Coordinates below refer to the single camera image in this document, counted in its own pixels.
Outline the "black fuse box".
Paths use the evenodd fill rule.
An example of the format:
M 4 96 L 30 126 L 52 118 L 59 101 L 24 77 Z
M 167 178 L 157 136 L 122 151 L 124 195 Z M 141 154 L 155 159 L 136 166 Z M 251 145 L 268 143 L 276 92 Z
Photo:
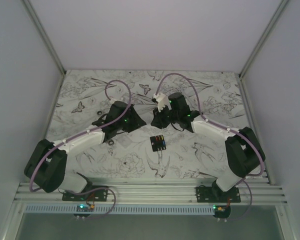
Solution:
M 167 149 L 166 142 L 165 145 L 163 145 L 163 142 L 165 142 L 164 136 L 163 139 L 160 140 L 155 140 L 155 136 L 150 137 L 150 143 L 151 143 L 151 148 L 153 152 L 159 152 L 159 151 L 164 151 Z

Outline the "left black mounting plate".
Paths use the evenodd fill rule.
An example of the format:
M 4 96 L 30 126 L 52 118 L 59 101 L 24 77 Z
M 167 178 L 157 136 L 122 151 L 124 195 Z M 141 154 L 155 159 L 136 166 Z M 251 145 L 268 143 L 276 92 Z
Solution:
M 62 201 L 65 202 L 105 202 L 108 197 L 107 186 L 87 186 L 80 192 L 80 195 L 65 191 L 62 194 Z

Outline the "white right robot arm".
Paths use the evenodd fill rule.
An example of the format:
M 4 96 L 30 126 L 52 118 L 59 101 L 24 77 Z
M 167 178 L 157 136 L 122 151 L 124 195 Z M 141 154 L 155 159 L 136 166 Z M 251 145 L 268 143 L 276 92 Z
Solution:
M 265 154 L 251 128 L 231 128 L 209 119 L 200 109 L 190 110 L 180 92 L 170 96 L 157 93 L 152 101 L 157 104 L 153 110 L 153 127 L 163 129 L 169 124 L 179 124 L 191 133 L 224 141 L 228 169 L 216 179 L 216 186 L 211 190 L 216 202 L 224 202 L 230 195 L 229 190 L 246 176 L 252 175 L 257 167 L 260 167 L 261 174 L 265 170 Z

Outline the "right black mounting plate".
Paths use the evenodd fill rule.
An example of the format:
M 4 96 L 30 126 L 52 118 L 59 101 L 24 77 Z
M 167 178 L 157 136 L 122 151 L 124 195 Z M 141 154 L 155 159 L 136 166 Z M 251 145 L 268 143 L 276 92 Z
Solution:
M 212 186 L 200 185 L 195 188 L 195 196 L 198 203 L 240 203 L 241 195 L 237 187 L 228 191 L 222 191 L 216 184 Z

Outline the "aluminium frame post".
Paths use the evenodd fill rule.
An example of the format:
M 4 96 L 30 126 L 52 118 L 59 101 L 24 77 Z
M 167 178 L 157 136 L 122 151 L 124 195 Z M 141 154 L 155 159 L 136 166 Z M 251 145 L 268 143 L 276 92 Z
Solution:
M 66 74 L 66 69 L 64 68 L 57 51 L 55 50 L 51 39 L 49 38 L 34 6 L 32 5 L 30 0 L 21 0 L 20 1 L 27 12 L 28 16 L 30 17 L 35 29 L 37 30 L 40 38 L 42 39 L 48 53 L 50 54 L 52 60 L 54 61 L 56 67 L 58 68 L 59 72 L 64 76 Z
M 270 37 L 272 31 L 275 29 L 278 21 L 282 17 L 283 13 L 285 12 L 286 8 L 288 7 L 290 0 L 281 0 L 278 7 L 276 8 L 275 12 L 273 13 L 270 21 L 268 22 L 266 28 L 262 32 L 262 35 L 257 41 L 257 44 L 253 48 L 251 54 L 249 55 L 246 63 L 244 64 L 241 72 L 238 74 L 240 79 L 243 79 L 245 75 L 248 73 L 250 67 L 252 66 L 253 62 L 255 61 L 256 57 L 258 56 L 259 52 L 267 42 L 268 38 Z

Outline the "left controller board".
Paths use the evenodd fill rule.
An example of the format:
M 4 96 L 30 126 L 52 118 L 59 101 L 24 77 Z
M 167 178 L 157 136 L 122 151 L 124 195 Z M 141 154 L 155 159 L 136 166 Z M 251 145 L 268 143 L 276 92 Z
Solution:
M 91 204 L 78 204 L 73 214 L 76 220 L 85 220 L 94 212 Z

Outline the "black mounting plate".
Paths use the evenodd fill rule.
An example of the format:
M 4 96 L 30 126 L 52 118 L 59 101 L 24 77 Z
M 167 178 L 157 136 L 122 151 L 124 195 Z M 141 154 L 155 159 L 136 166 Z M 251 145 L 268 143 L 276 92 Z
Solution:
M 62 194 L 62 201 L 65 202 L 105 202 L 108 197 L 107 186 L 87 186 L 80 192 L 80 195 L 65 191 Z
M 216 184 L 212 186 L 200 185 L 195 188 L 195 196 L 198 203 L 240 203 L 241 195 L 237 187 L 228 191 L 222 191 Z

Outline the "aluminium frame post right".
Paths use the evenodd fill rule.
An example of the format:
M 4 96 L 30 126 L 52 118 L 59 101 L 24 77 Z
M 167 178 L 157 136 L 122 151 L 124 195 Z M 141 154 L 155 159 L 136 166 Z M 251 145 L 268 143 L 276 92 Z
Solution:
M 256 57 L 258 56 L 259 52 L 267 42 L 268 38 L 270 37 L 272 31 L 275 29 L 278 21 L 282 17 L 283 13 L 285 12 L 286 8 L 288 7 L 290 0 L 281 0 L 278 7 L 276 8 L 275 12 L 273 13 L 270 21 L 268 22 L 266 28 L 262 32 L 262 35 L 257 41 L 257 44 L 253 48 L 251 54 L 249 55 L 246 63 L 244 64 L 241 72 L 238 74 L 240 79 L 243 79 L 245 75 L 248 73 L 250 67 L 252 66 L 253 62 L 255 61 Z

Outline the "aluminium frame post left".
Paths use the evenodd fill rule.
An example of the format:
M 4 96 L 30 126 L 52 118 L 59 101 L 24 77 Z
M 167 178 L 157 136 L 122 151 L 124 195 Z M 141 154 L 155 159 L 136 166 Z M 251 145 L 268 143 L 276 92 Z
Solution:
M 20 1 L 27 12 L 28 16 L 30 17 L 35 29 L 37 30 L 40 38 L 42 39 L 48 53 L 50 54 L 52 60 L 54 61 L 56 67 L 58 68 L 59 72 L 64 76 L 66 74 L 66 69 L 64 68 L 57 51 L 55 50 L 51 39 L 49 38 L 34 6 L 32 5 L 30 0 L 21 0 Z

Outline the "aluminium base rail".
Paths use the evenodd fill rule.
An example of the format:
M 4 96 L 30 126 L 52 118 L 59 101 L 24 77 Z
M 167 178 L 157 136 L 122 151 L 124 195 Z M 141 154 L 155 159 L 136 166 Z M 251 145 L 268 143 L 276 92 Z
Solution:
M 119 204 L 186 204 L 196 205 L 197 194 L 194 185 L 149 185 L 149 184 L 115 184 L 109 187 L 114 194 L 109 193 L 107 203 L 114 198 Z M 254 206 L 287 205 L 288 201 L 280 186 L 251 185 L 252 204 Z M 14 200 L 25 203 L 60 203 L 62 194 L 56 190 L 52 193 L 30 192 L 29 185 L 19 185 Z

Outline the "controller board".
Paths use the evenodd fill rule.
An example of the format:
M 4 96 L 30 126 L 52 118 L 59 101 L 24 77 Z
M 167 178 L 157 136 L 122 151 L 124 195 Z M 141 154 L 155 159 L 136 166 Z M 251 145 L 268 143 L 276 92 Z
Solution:
M 85 220 L 94 212 L 91 204 L 78 204 L 73 214 L 76 220 Z
M 226 223 L 228 221 L 229 216 L 231 215 L 230 205 L 214 205 L 213 210 L 213 217 L 216 218 L 218 222 L 224 221 Z

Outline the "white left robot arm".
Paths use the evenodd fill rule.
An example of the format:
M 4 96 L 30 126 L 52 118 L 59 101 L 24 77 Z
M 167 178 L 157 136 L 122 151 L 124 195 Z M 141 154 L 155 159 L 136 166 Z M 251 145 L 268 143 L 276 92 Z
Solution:
M 115 101 L 109 112 L 92 122 L 85 131 L 54 142 L 39 141 L 25 166 L 24 175 L 30 179 L 30 184 L 37 184 L 38 189 L 46 193 L 61 189 L 86 201 L 92 195 L 89 180 L 79 172 L 70 171 L 67 162 L 111 140 L 120 131 L 130 133 L 145 125 L 133 104 Z

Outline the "right controller board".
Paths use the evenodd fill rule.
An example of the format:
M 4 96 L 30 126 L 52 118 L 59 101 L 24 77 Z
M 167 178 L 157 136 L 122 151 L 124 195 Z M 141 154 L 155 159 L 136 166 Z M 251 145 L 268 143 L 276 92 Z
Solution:
M 229 216 L 231 215 L 230 205 L 214 205 L 213 210 L 213 217 L 216 218 L 218 222 L 224 221 L 226 223 L 228 221 Z

